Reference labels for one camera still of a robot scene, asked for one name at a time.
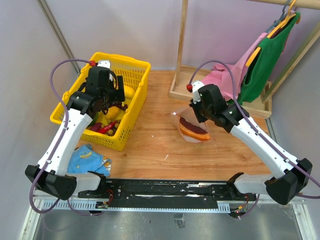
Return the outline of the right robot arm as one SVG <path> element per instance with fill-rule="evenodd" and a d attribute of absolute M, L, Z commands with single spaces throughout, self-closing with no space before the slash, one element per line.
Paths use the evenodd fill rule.
<path fill-rule="evenodd" d="M 199 123 L 211 120 L 241 140 L 271 172 L 267 175 L 235 174 L 232 184 L 226 188 L 230 199 L 238 200 L 244 194 L 262 194 L 286 205 L 308 184 L 312 163 L 307 158 L 298 159 L 280 147 L 241 106 L 228 105 L 216 85 L 205 85 L 197 80 L 186 88 L 192 93 L 189 105 Z"/>

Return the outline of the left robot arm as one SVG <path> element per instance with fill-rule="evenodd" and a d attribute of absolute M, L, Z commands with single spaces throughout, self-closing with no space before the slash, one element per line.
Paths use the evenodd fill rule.
<path fill-rule="evenodd" d="M 89 190 L 96 198 L 107 193 L 107 185 L 97 173 L 68 175 L 67 168 L 84 130 L 96 113 L 107 113 L 109 103 L 125 100 L 123 77 L 116 75 L 104 61 L 88 70 L 86 81 L 63 105 L 62 123 L 46 153 L 36 165 L 28 165 L 26 177 L 32 187 L 60 200 Z"/>

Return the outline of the clear zip top bag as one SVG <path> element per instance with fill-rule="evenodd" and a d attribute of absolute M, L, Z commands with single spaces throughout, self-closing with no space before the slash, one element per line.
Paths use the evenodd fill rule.
<path fill-rule="evenodd" d="M 170 113 L 172 125 L 188 143 L 203 143 L 213 140 L 205 123 L 199 123 L 191 107 L 179 108 Z"/>

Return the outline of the yellow pear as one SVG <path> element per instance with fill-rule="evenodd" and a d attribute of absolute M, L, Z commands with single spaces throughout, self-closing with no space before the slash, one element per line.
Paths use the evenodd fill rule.
<path fill-rule="evenodd" d="M 121 109 L 117 106 L 112 106 L 108 109 L 107 114 L 104 115 L 106 120 L 114 120 L 116 119 L 121 113 Z"/>

